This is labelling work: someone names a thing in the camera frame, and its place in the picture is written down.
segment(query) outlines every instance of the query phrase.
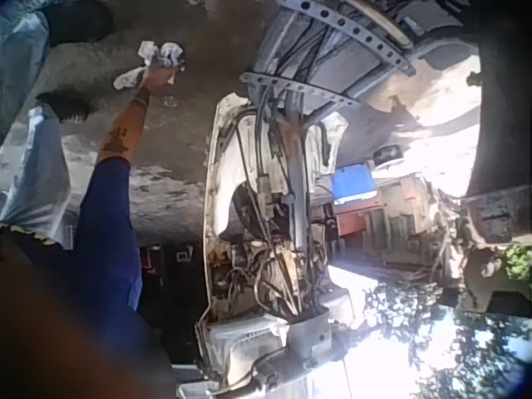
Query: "perforated metal bar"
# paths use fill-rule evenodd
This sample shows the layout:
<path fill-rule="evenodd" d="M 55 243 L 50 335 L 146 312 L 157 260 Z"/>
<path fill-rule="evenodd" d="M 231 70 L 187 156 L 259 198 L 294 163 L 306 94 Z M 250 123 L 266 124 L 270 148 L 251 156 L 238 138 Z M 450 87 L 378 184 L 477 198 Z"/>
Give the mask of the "perforated metal bar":
<path fill-rule="evenodd" d="M 296 91 L 298 93 L 311 94 L 314 96 L 322 97 L 324 100 L 336 102 L 341 106 L 350 106 L 351 108 L 357 108 L 360 103 L 353 100 L 348 96 L 336 93 L 319 86 L 309 85 L 300 81 L 293 81 L 284 77 L 271 76 L 263 73 L 245 72 L 240 75 L 240 80 L 244 83 L 270 86 L 274 89 L 284 89 L 288 91 Z"/>
<path fill-rule="evenodd" d="M 277 3 L 345 33 L 371 50 L 385 63 L 404 72 L 405 75 L 416 75 L 416 69 L 394 46 L 340 12 L 310 0 L 277 0 Z"/>

